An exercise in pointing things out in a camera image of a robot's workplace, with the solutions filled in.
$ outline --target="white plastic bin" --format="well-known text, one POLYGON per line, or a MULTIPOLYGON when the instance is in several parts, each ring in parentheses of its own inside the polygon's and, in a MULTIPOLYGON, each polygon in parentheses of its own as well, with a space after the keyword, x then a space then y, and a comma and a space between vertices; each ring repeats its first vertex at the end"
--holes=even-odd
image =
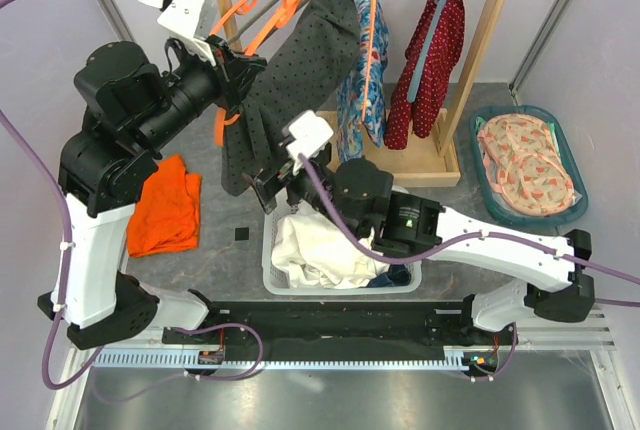
POLYGON ((266 289, 275 295, 298 295, 319 297, 340 297, 348 295, 383 295, 391 293, 413 292, 422 281, 422 262, 407 265, 411 273, 411 282, 403 287, 382 288, 290 288, 289 279, 285 272, 271 265, 271 251, 278 233, 278 221, 287 214, 292 213, 292 208, 287 205, 286 193, 280 192, 276 197, 277 207, 264 218, 264 236, 262 241, 262 279, 266 289))

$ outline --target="clothing rack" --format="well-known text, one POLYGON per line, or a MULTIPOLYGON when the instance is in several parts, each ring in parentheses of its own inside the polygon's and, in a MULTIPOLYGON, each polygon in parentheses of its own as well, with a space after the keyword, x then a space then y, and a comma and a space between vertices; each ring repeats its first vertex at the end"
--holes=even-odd
MULTIPOLYGON (((429 137, 420 139, 411 135, 405 150, 378 148, 371 142, 367 142, 368 139, 364 139, 365 156, 381 170, 393 173, 395 183, 398 185, 405 187, 452 187, 460 180, 460 168, 453 144, 453 135, 489 46, 504 1, 485 0, 460 79, 456 85, 453 104, 449 110, 440 112, 438 121, 429 137)), ((217 0, 217 2, 221 15, 227 12, 233 4, 231 0, 217 0)), ((237 33, 238 27, 234 17, 225 23, 224 30, 227 38, 237 33)), ((242 48, 239 41, 234 42, 234 45, 236 50, 242 48)), ((324 116, 335 128, 337 122, 335 112, 324 116)), ((332 164, 337 165, 336 152, 334 152, 333 160, 332 164)))

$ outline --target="folded orange towel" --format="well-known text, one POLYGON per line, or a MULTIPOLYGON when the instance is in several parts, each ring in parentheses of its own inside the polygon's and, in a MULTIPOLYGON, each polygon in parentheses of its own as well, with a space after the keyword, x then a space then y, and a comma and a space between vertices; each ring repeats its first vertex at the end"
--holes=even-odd
POLYGON ((187 174, 180 155, 163 160, 158 167, 144 183, 127 227, 132 257, 198 247, 202 176, 187 174))

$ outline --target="teal basket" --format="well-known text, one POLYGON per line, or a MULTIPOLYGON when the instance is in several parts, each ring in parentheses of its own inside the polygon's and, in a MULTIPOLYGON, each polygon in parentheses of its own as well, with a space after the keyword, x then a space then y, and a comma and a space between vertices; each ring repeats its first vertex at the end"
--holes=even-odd
POLYGON ((573 159, 571 149, 569 148, 569 144, 567 143, 567 139, 562 132, 560 124, 549 112, 542 108, 534 107, 531 105, 521 105, 519 107, 483 107, 479 110, 476 110, 473 115, 471 115, 471 118, 469 119, 469 132, 471 134, 473 162, 476 166, 476 171, 478 172, 478 179, 480 180, 480 185, 482 188, 482 196, 484 197, 484 201, 487 205, 487 210, 489 210, 489 213, 493 218, 495 218, 497 222, 503 225, 519 227, 557 227, 559 225, 564 225, 577 220, 582 215, 584 215, 584 212, 587 211, 587 207, 589 206, 589 197, 587 195, 587 190, 584 188, 584 182, 582 181, 582 177, 580 176, 580 172, 578 171, 578 166, 573 159), (582 195, 582 198, 580 198, 580 200, 578 200, 575 205, 572 205, 565 211, 556 213, 555 215, 547 215, 545 217, 531 217, 529 215, 516 215, 515 213, 512 213, 501 207, 500 204, 494 200, 494 195, 491 191, 491 187, 489 186, 489 182, 487 181, 484 165, 482 164, 482 155, 480 153, 480 147, 478 146, 476 132, 476 121, 478 118, 489 121, 493 117, 496 117, 498 115, 506 115, 509 113, 522 113, 525 115, 530 115, 532 117, 539 118, 543 122, 553 124, 555 126, 555 136, 556 140, 558 141, 558 147, 560 148, 560 158, 562 160, 562 165, 573 180, 573 186, 575 190, 580 193, 580 195, 582 195))

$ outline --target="robotic arm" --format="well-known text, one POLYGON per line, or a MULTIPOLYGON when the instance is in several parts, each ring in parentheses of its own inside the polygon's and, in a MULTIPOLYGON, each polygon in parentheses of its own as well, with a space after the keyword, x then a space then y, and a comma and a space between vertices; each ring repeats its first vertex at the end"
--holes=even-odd
MULTIPOLYGON (((207 0, 150 0, 163 10, 159 23, 172 35, 178 67, 159 73, 142 49, 118 42, 96 50, 74 84, 87 102, 82 130, 65 145, 59 183, 67 196, 74 249, 64 319, 80 349, 131 338, 149 326, 198 328, 209 310, 195 291, 172 292, 141 284, 118 271, 126 227, 145 180, 157 170, 161 149, 211 104, 235 109, 266 67, 260 57, 232 51, 208 36, 215 14, 207 0)), ((393 176, 364 159, 335 173, 328 143, 332 130, 313 112, 303 112, 283 130, 276 162, 246 176, 265 212, 285 189, 291 205, 307 201, 326 215, 302 168, 310 159, 349 229, 361 238, 373 231, 373 249, 387 256, 428 250, 463 232, 500 230, 589 258, 589 235, 538 237, 470 219, 437 202, 392 191, 393 176)), ((594 302, 593 281, 564 260, 512 242, 462 242, 433 259, 478 265, 516 278, 486 295, 469 296, 463 318, 469 326, 497 332, 522 318, 577 322, 594 302)), ((58 286, 39 307, 54 314, 58 286)))

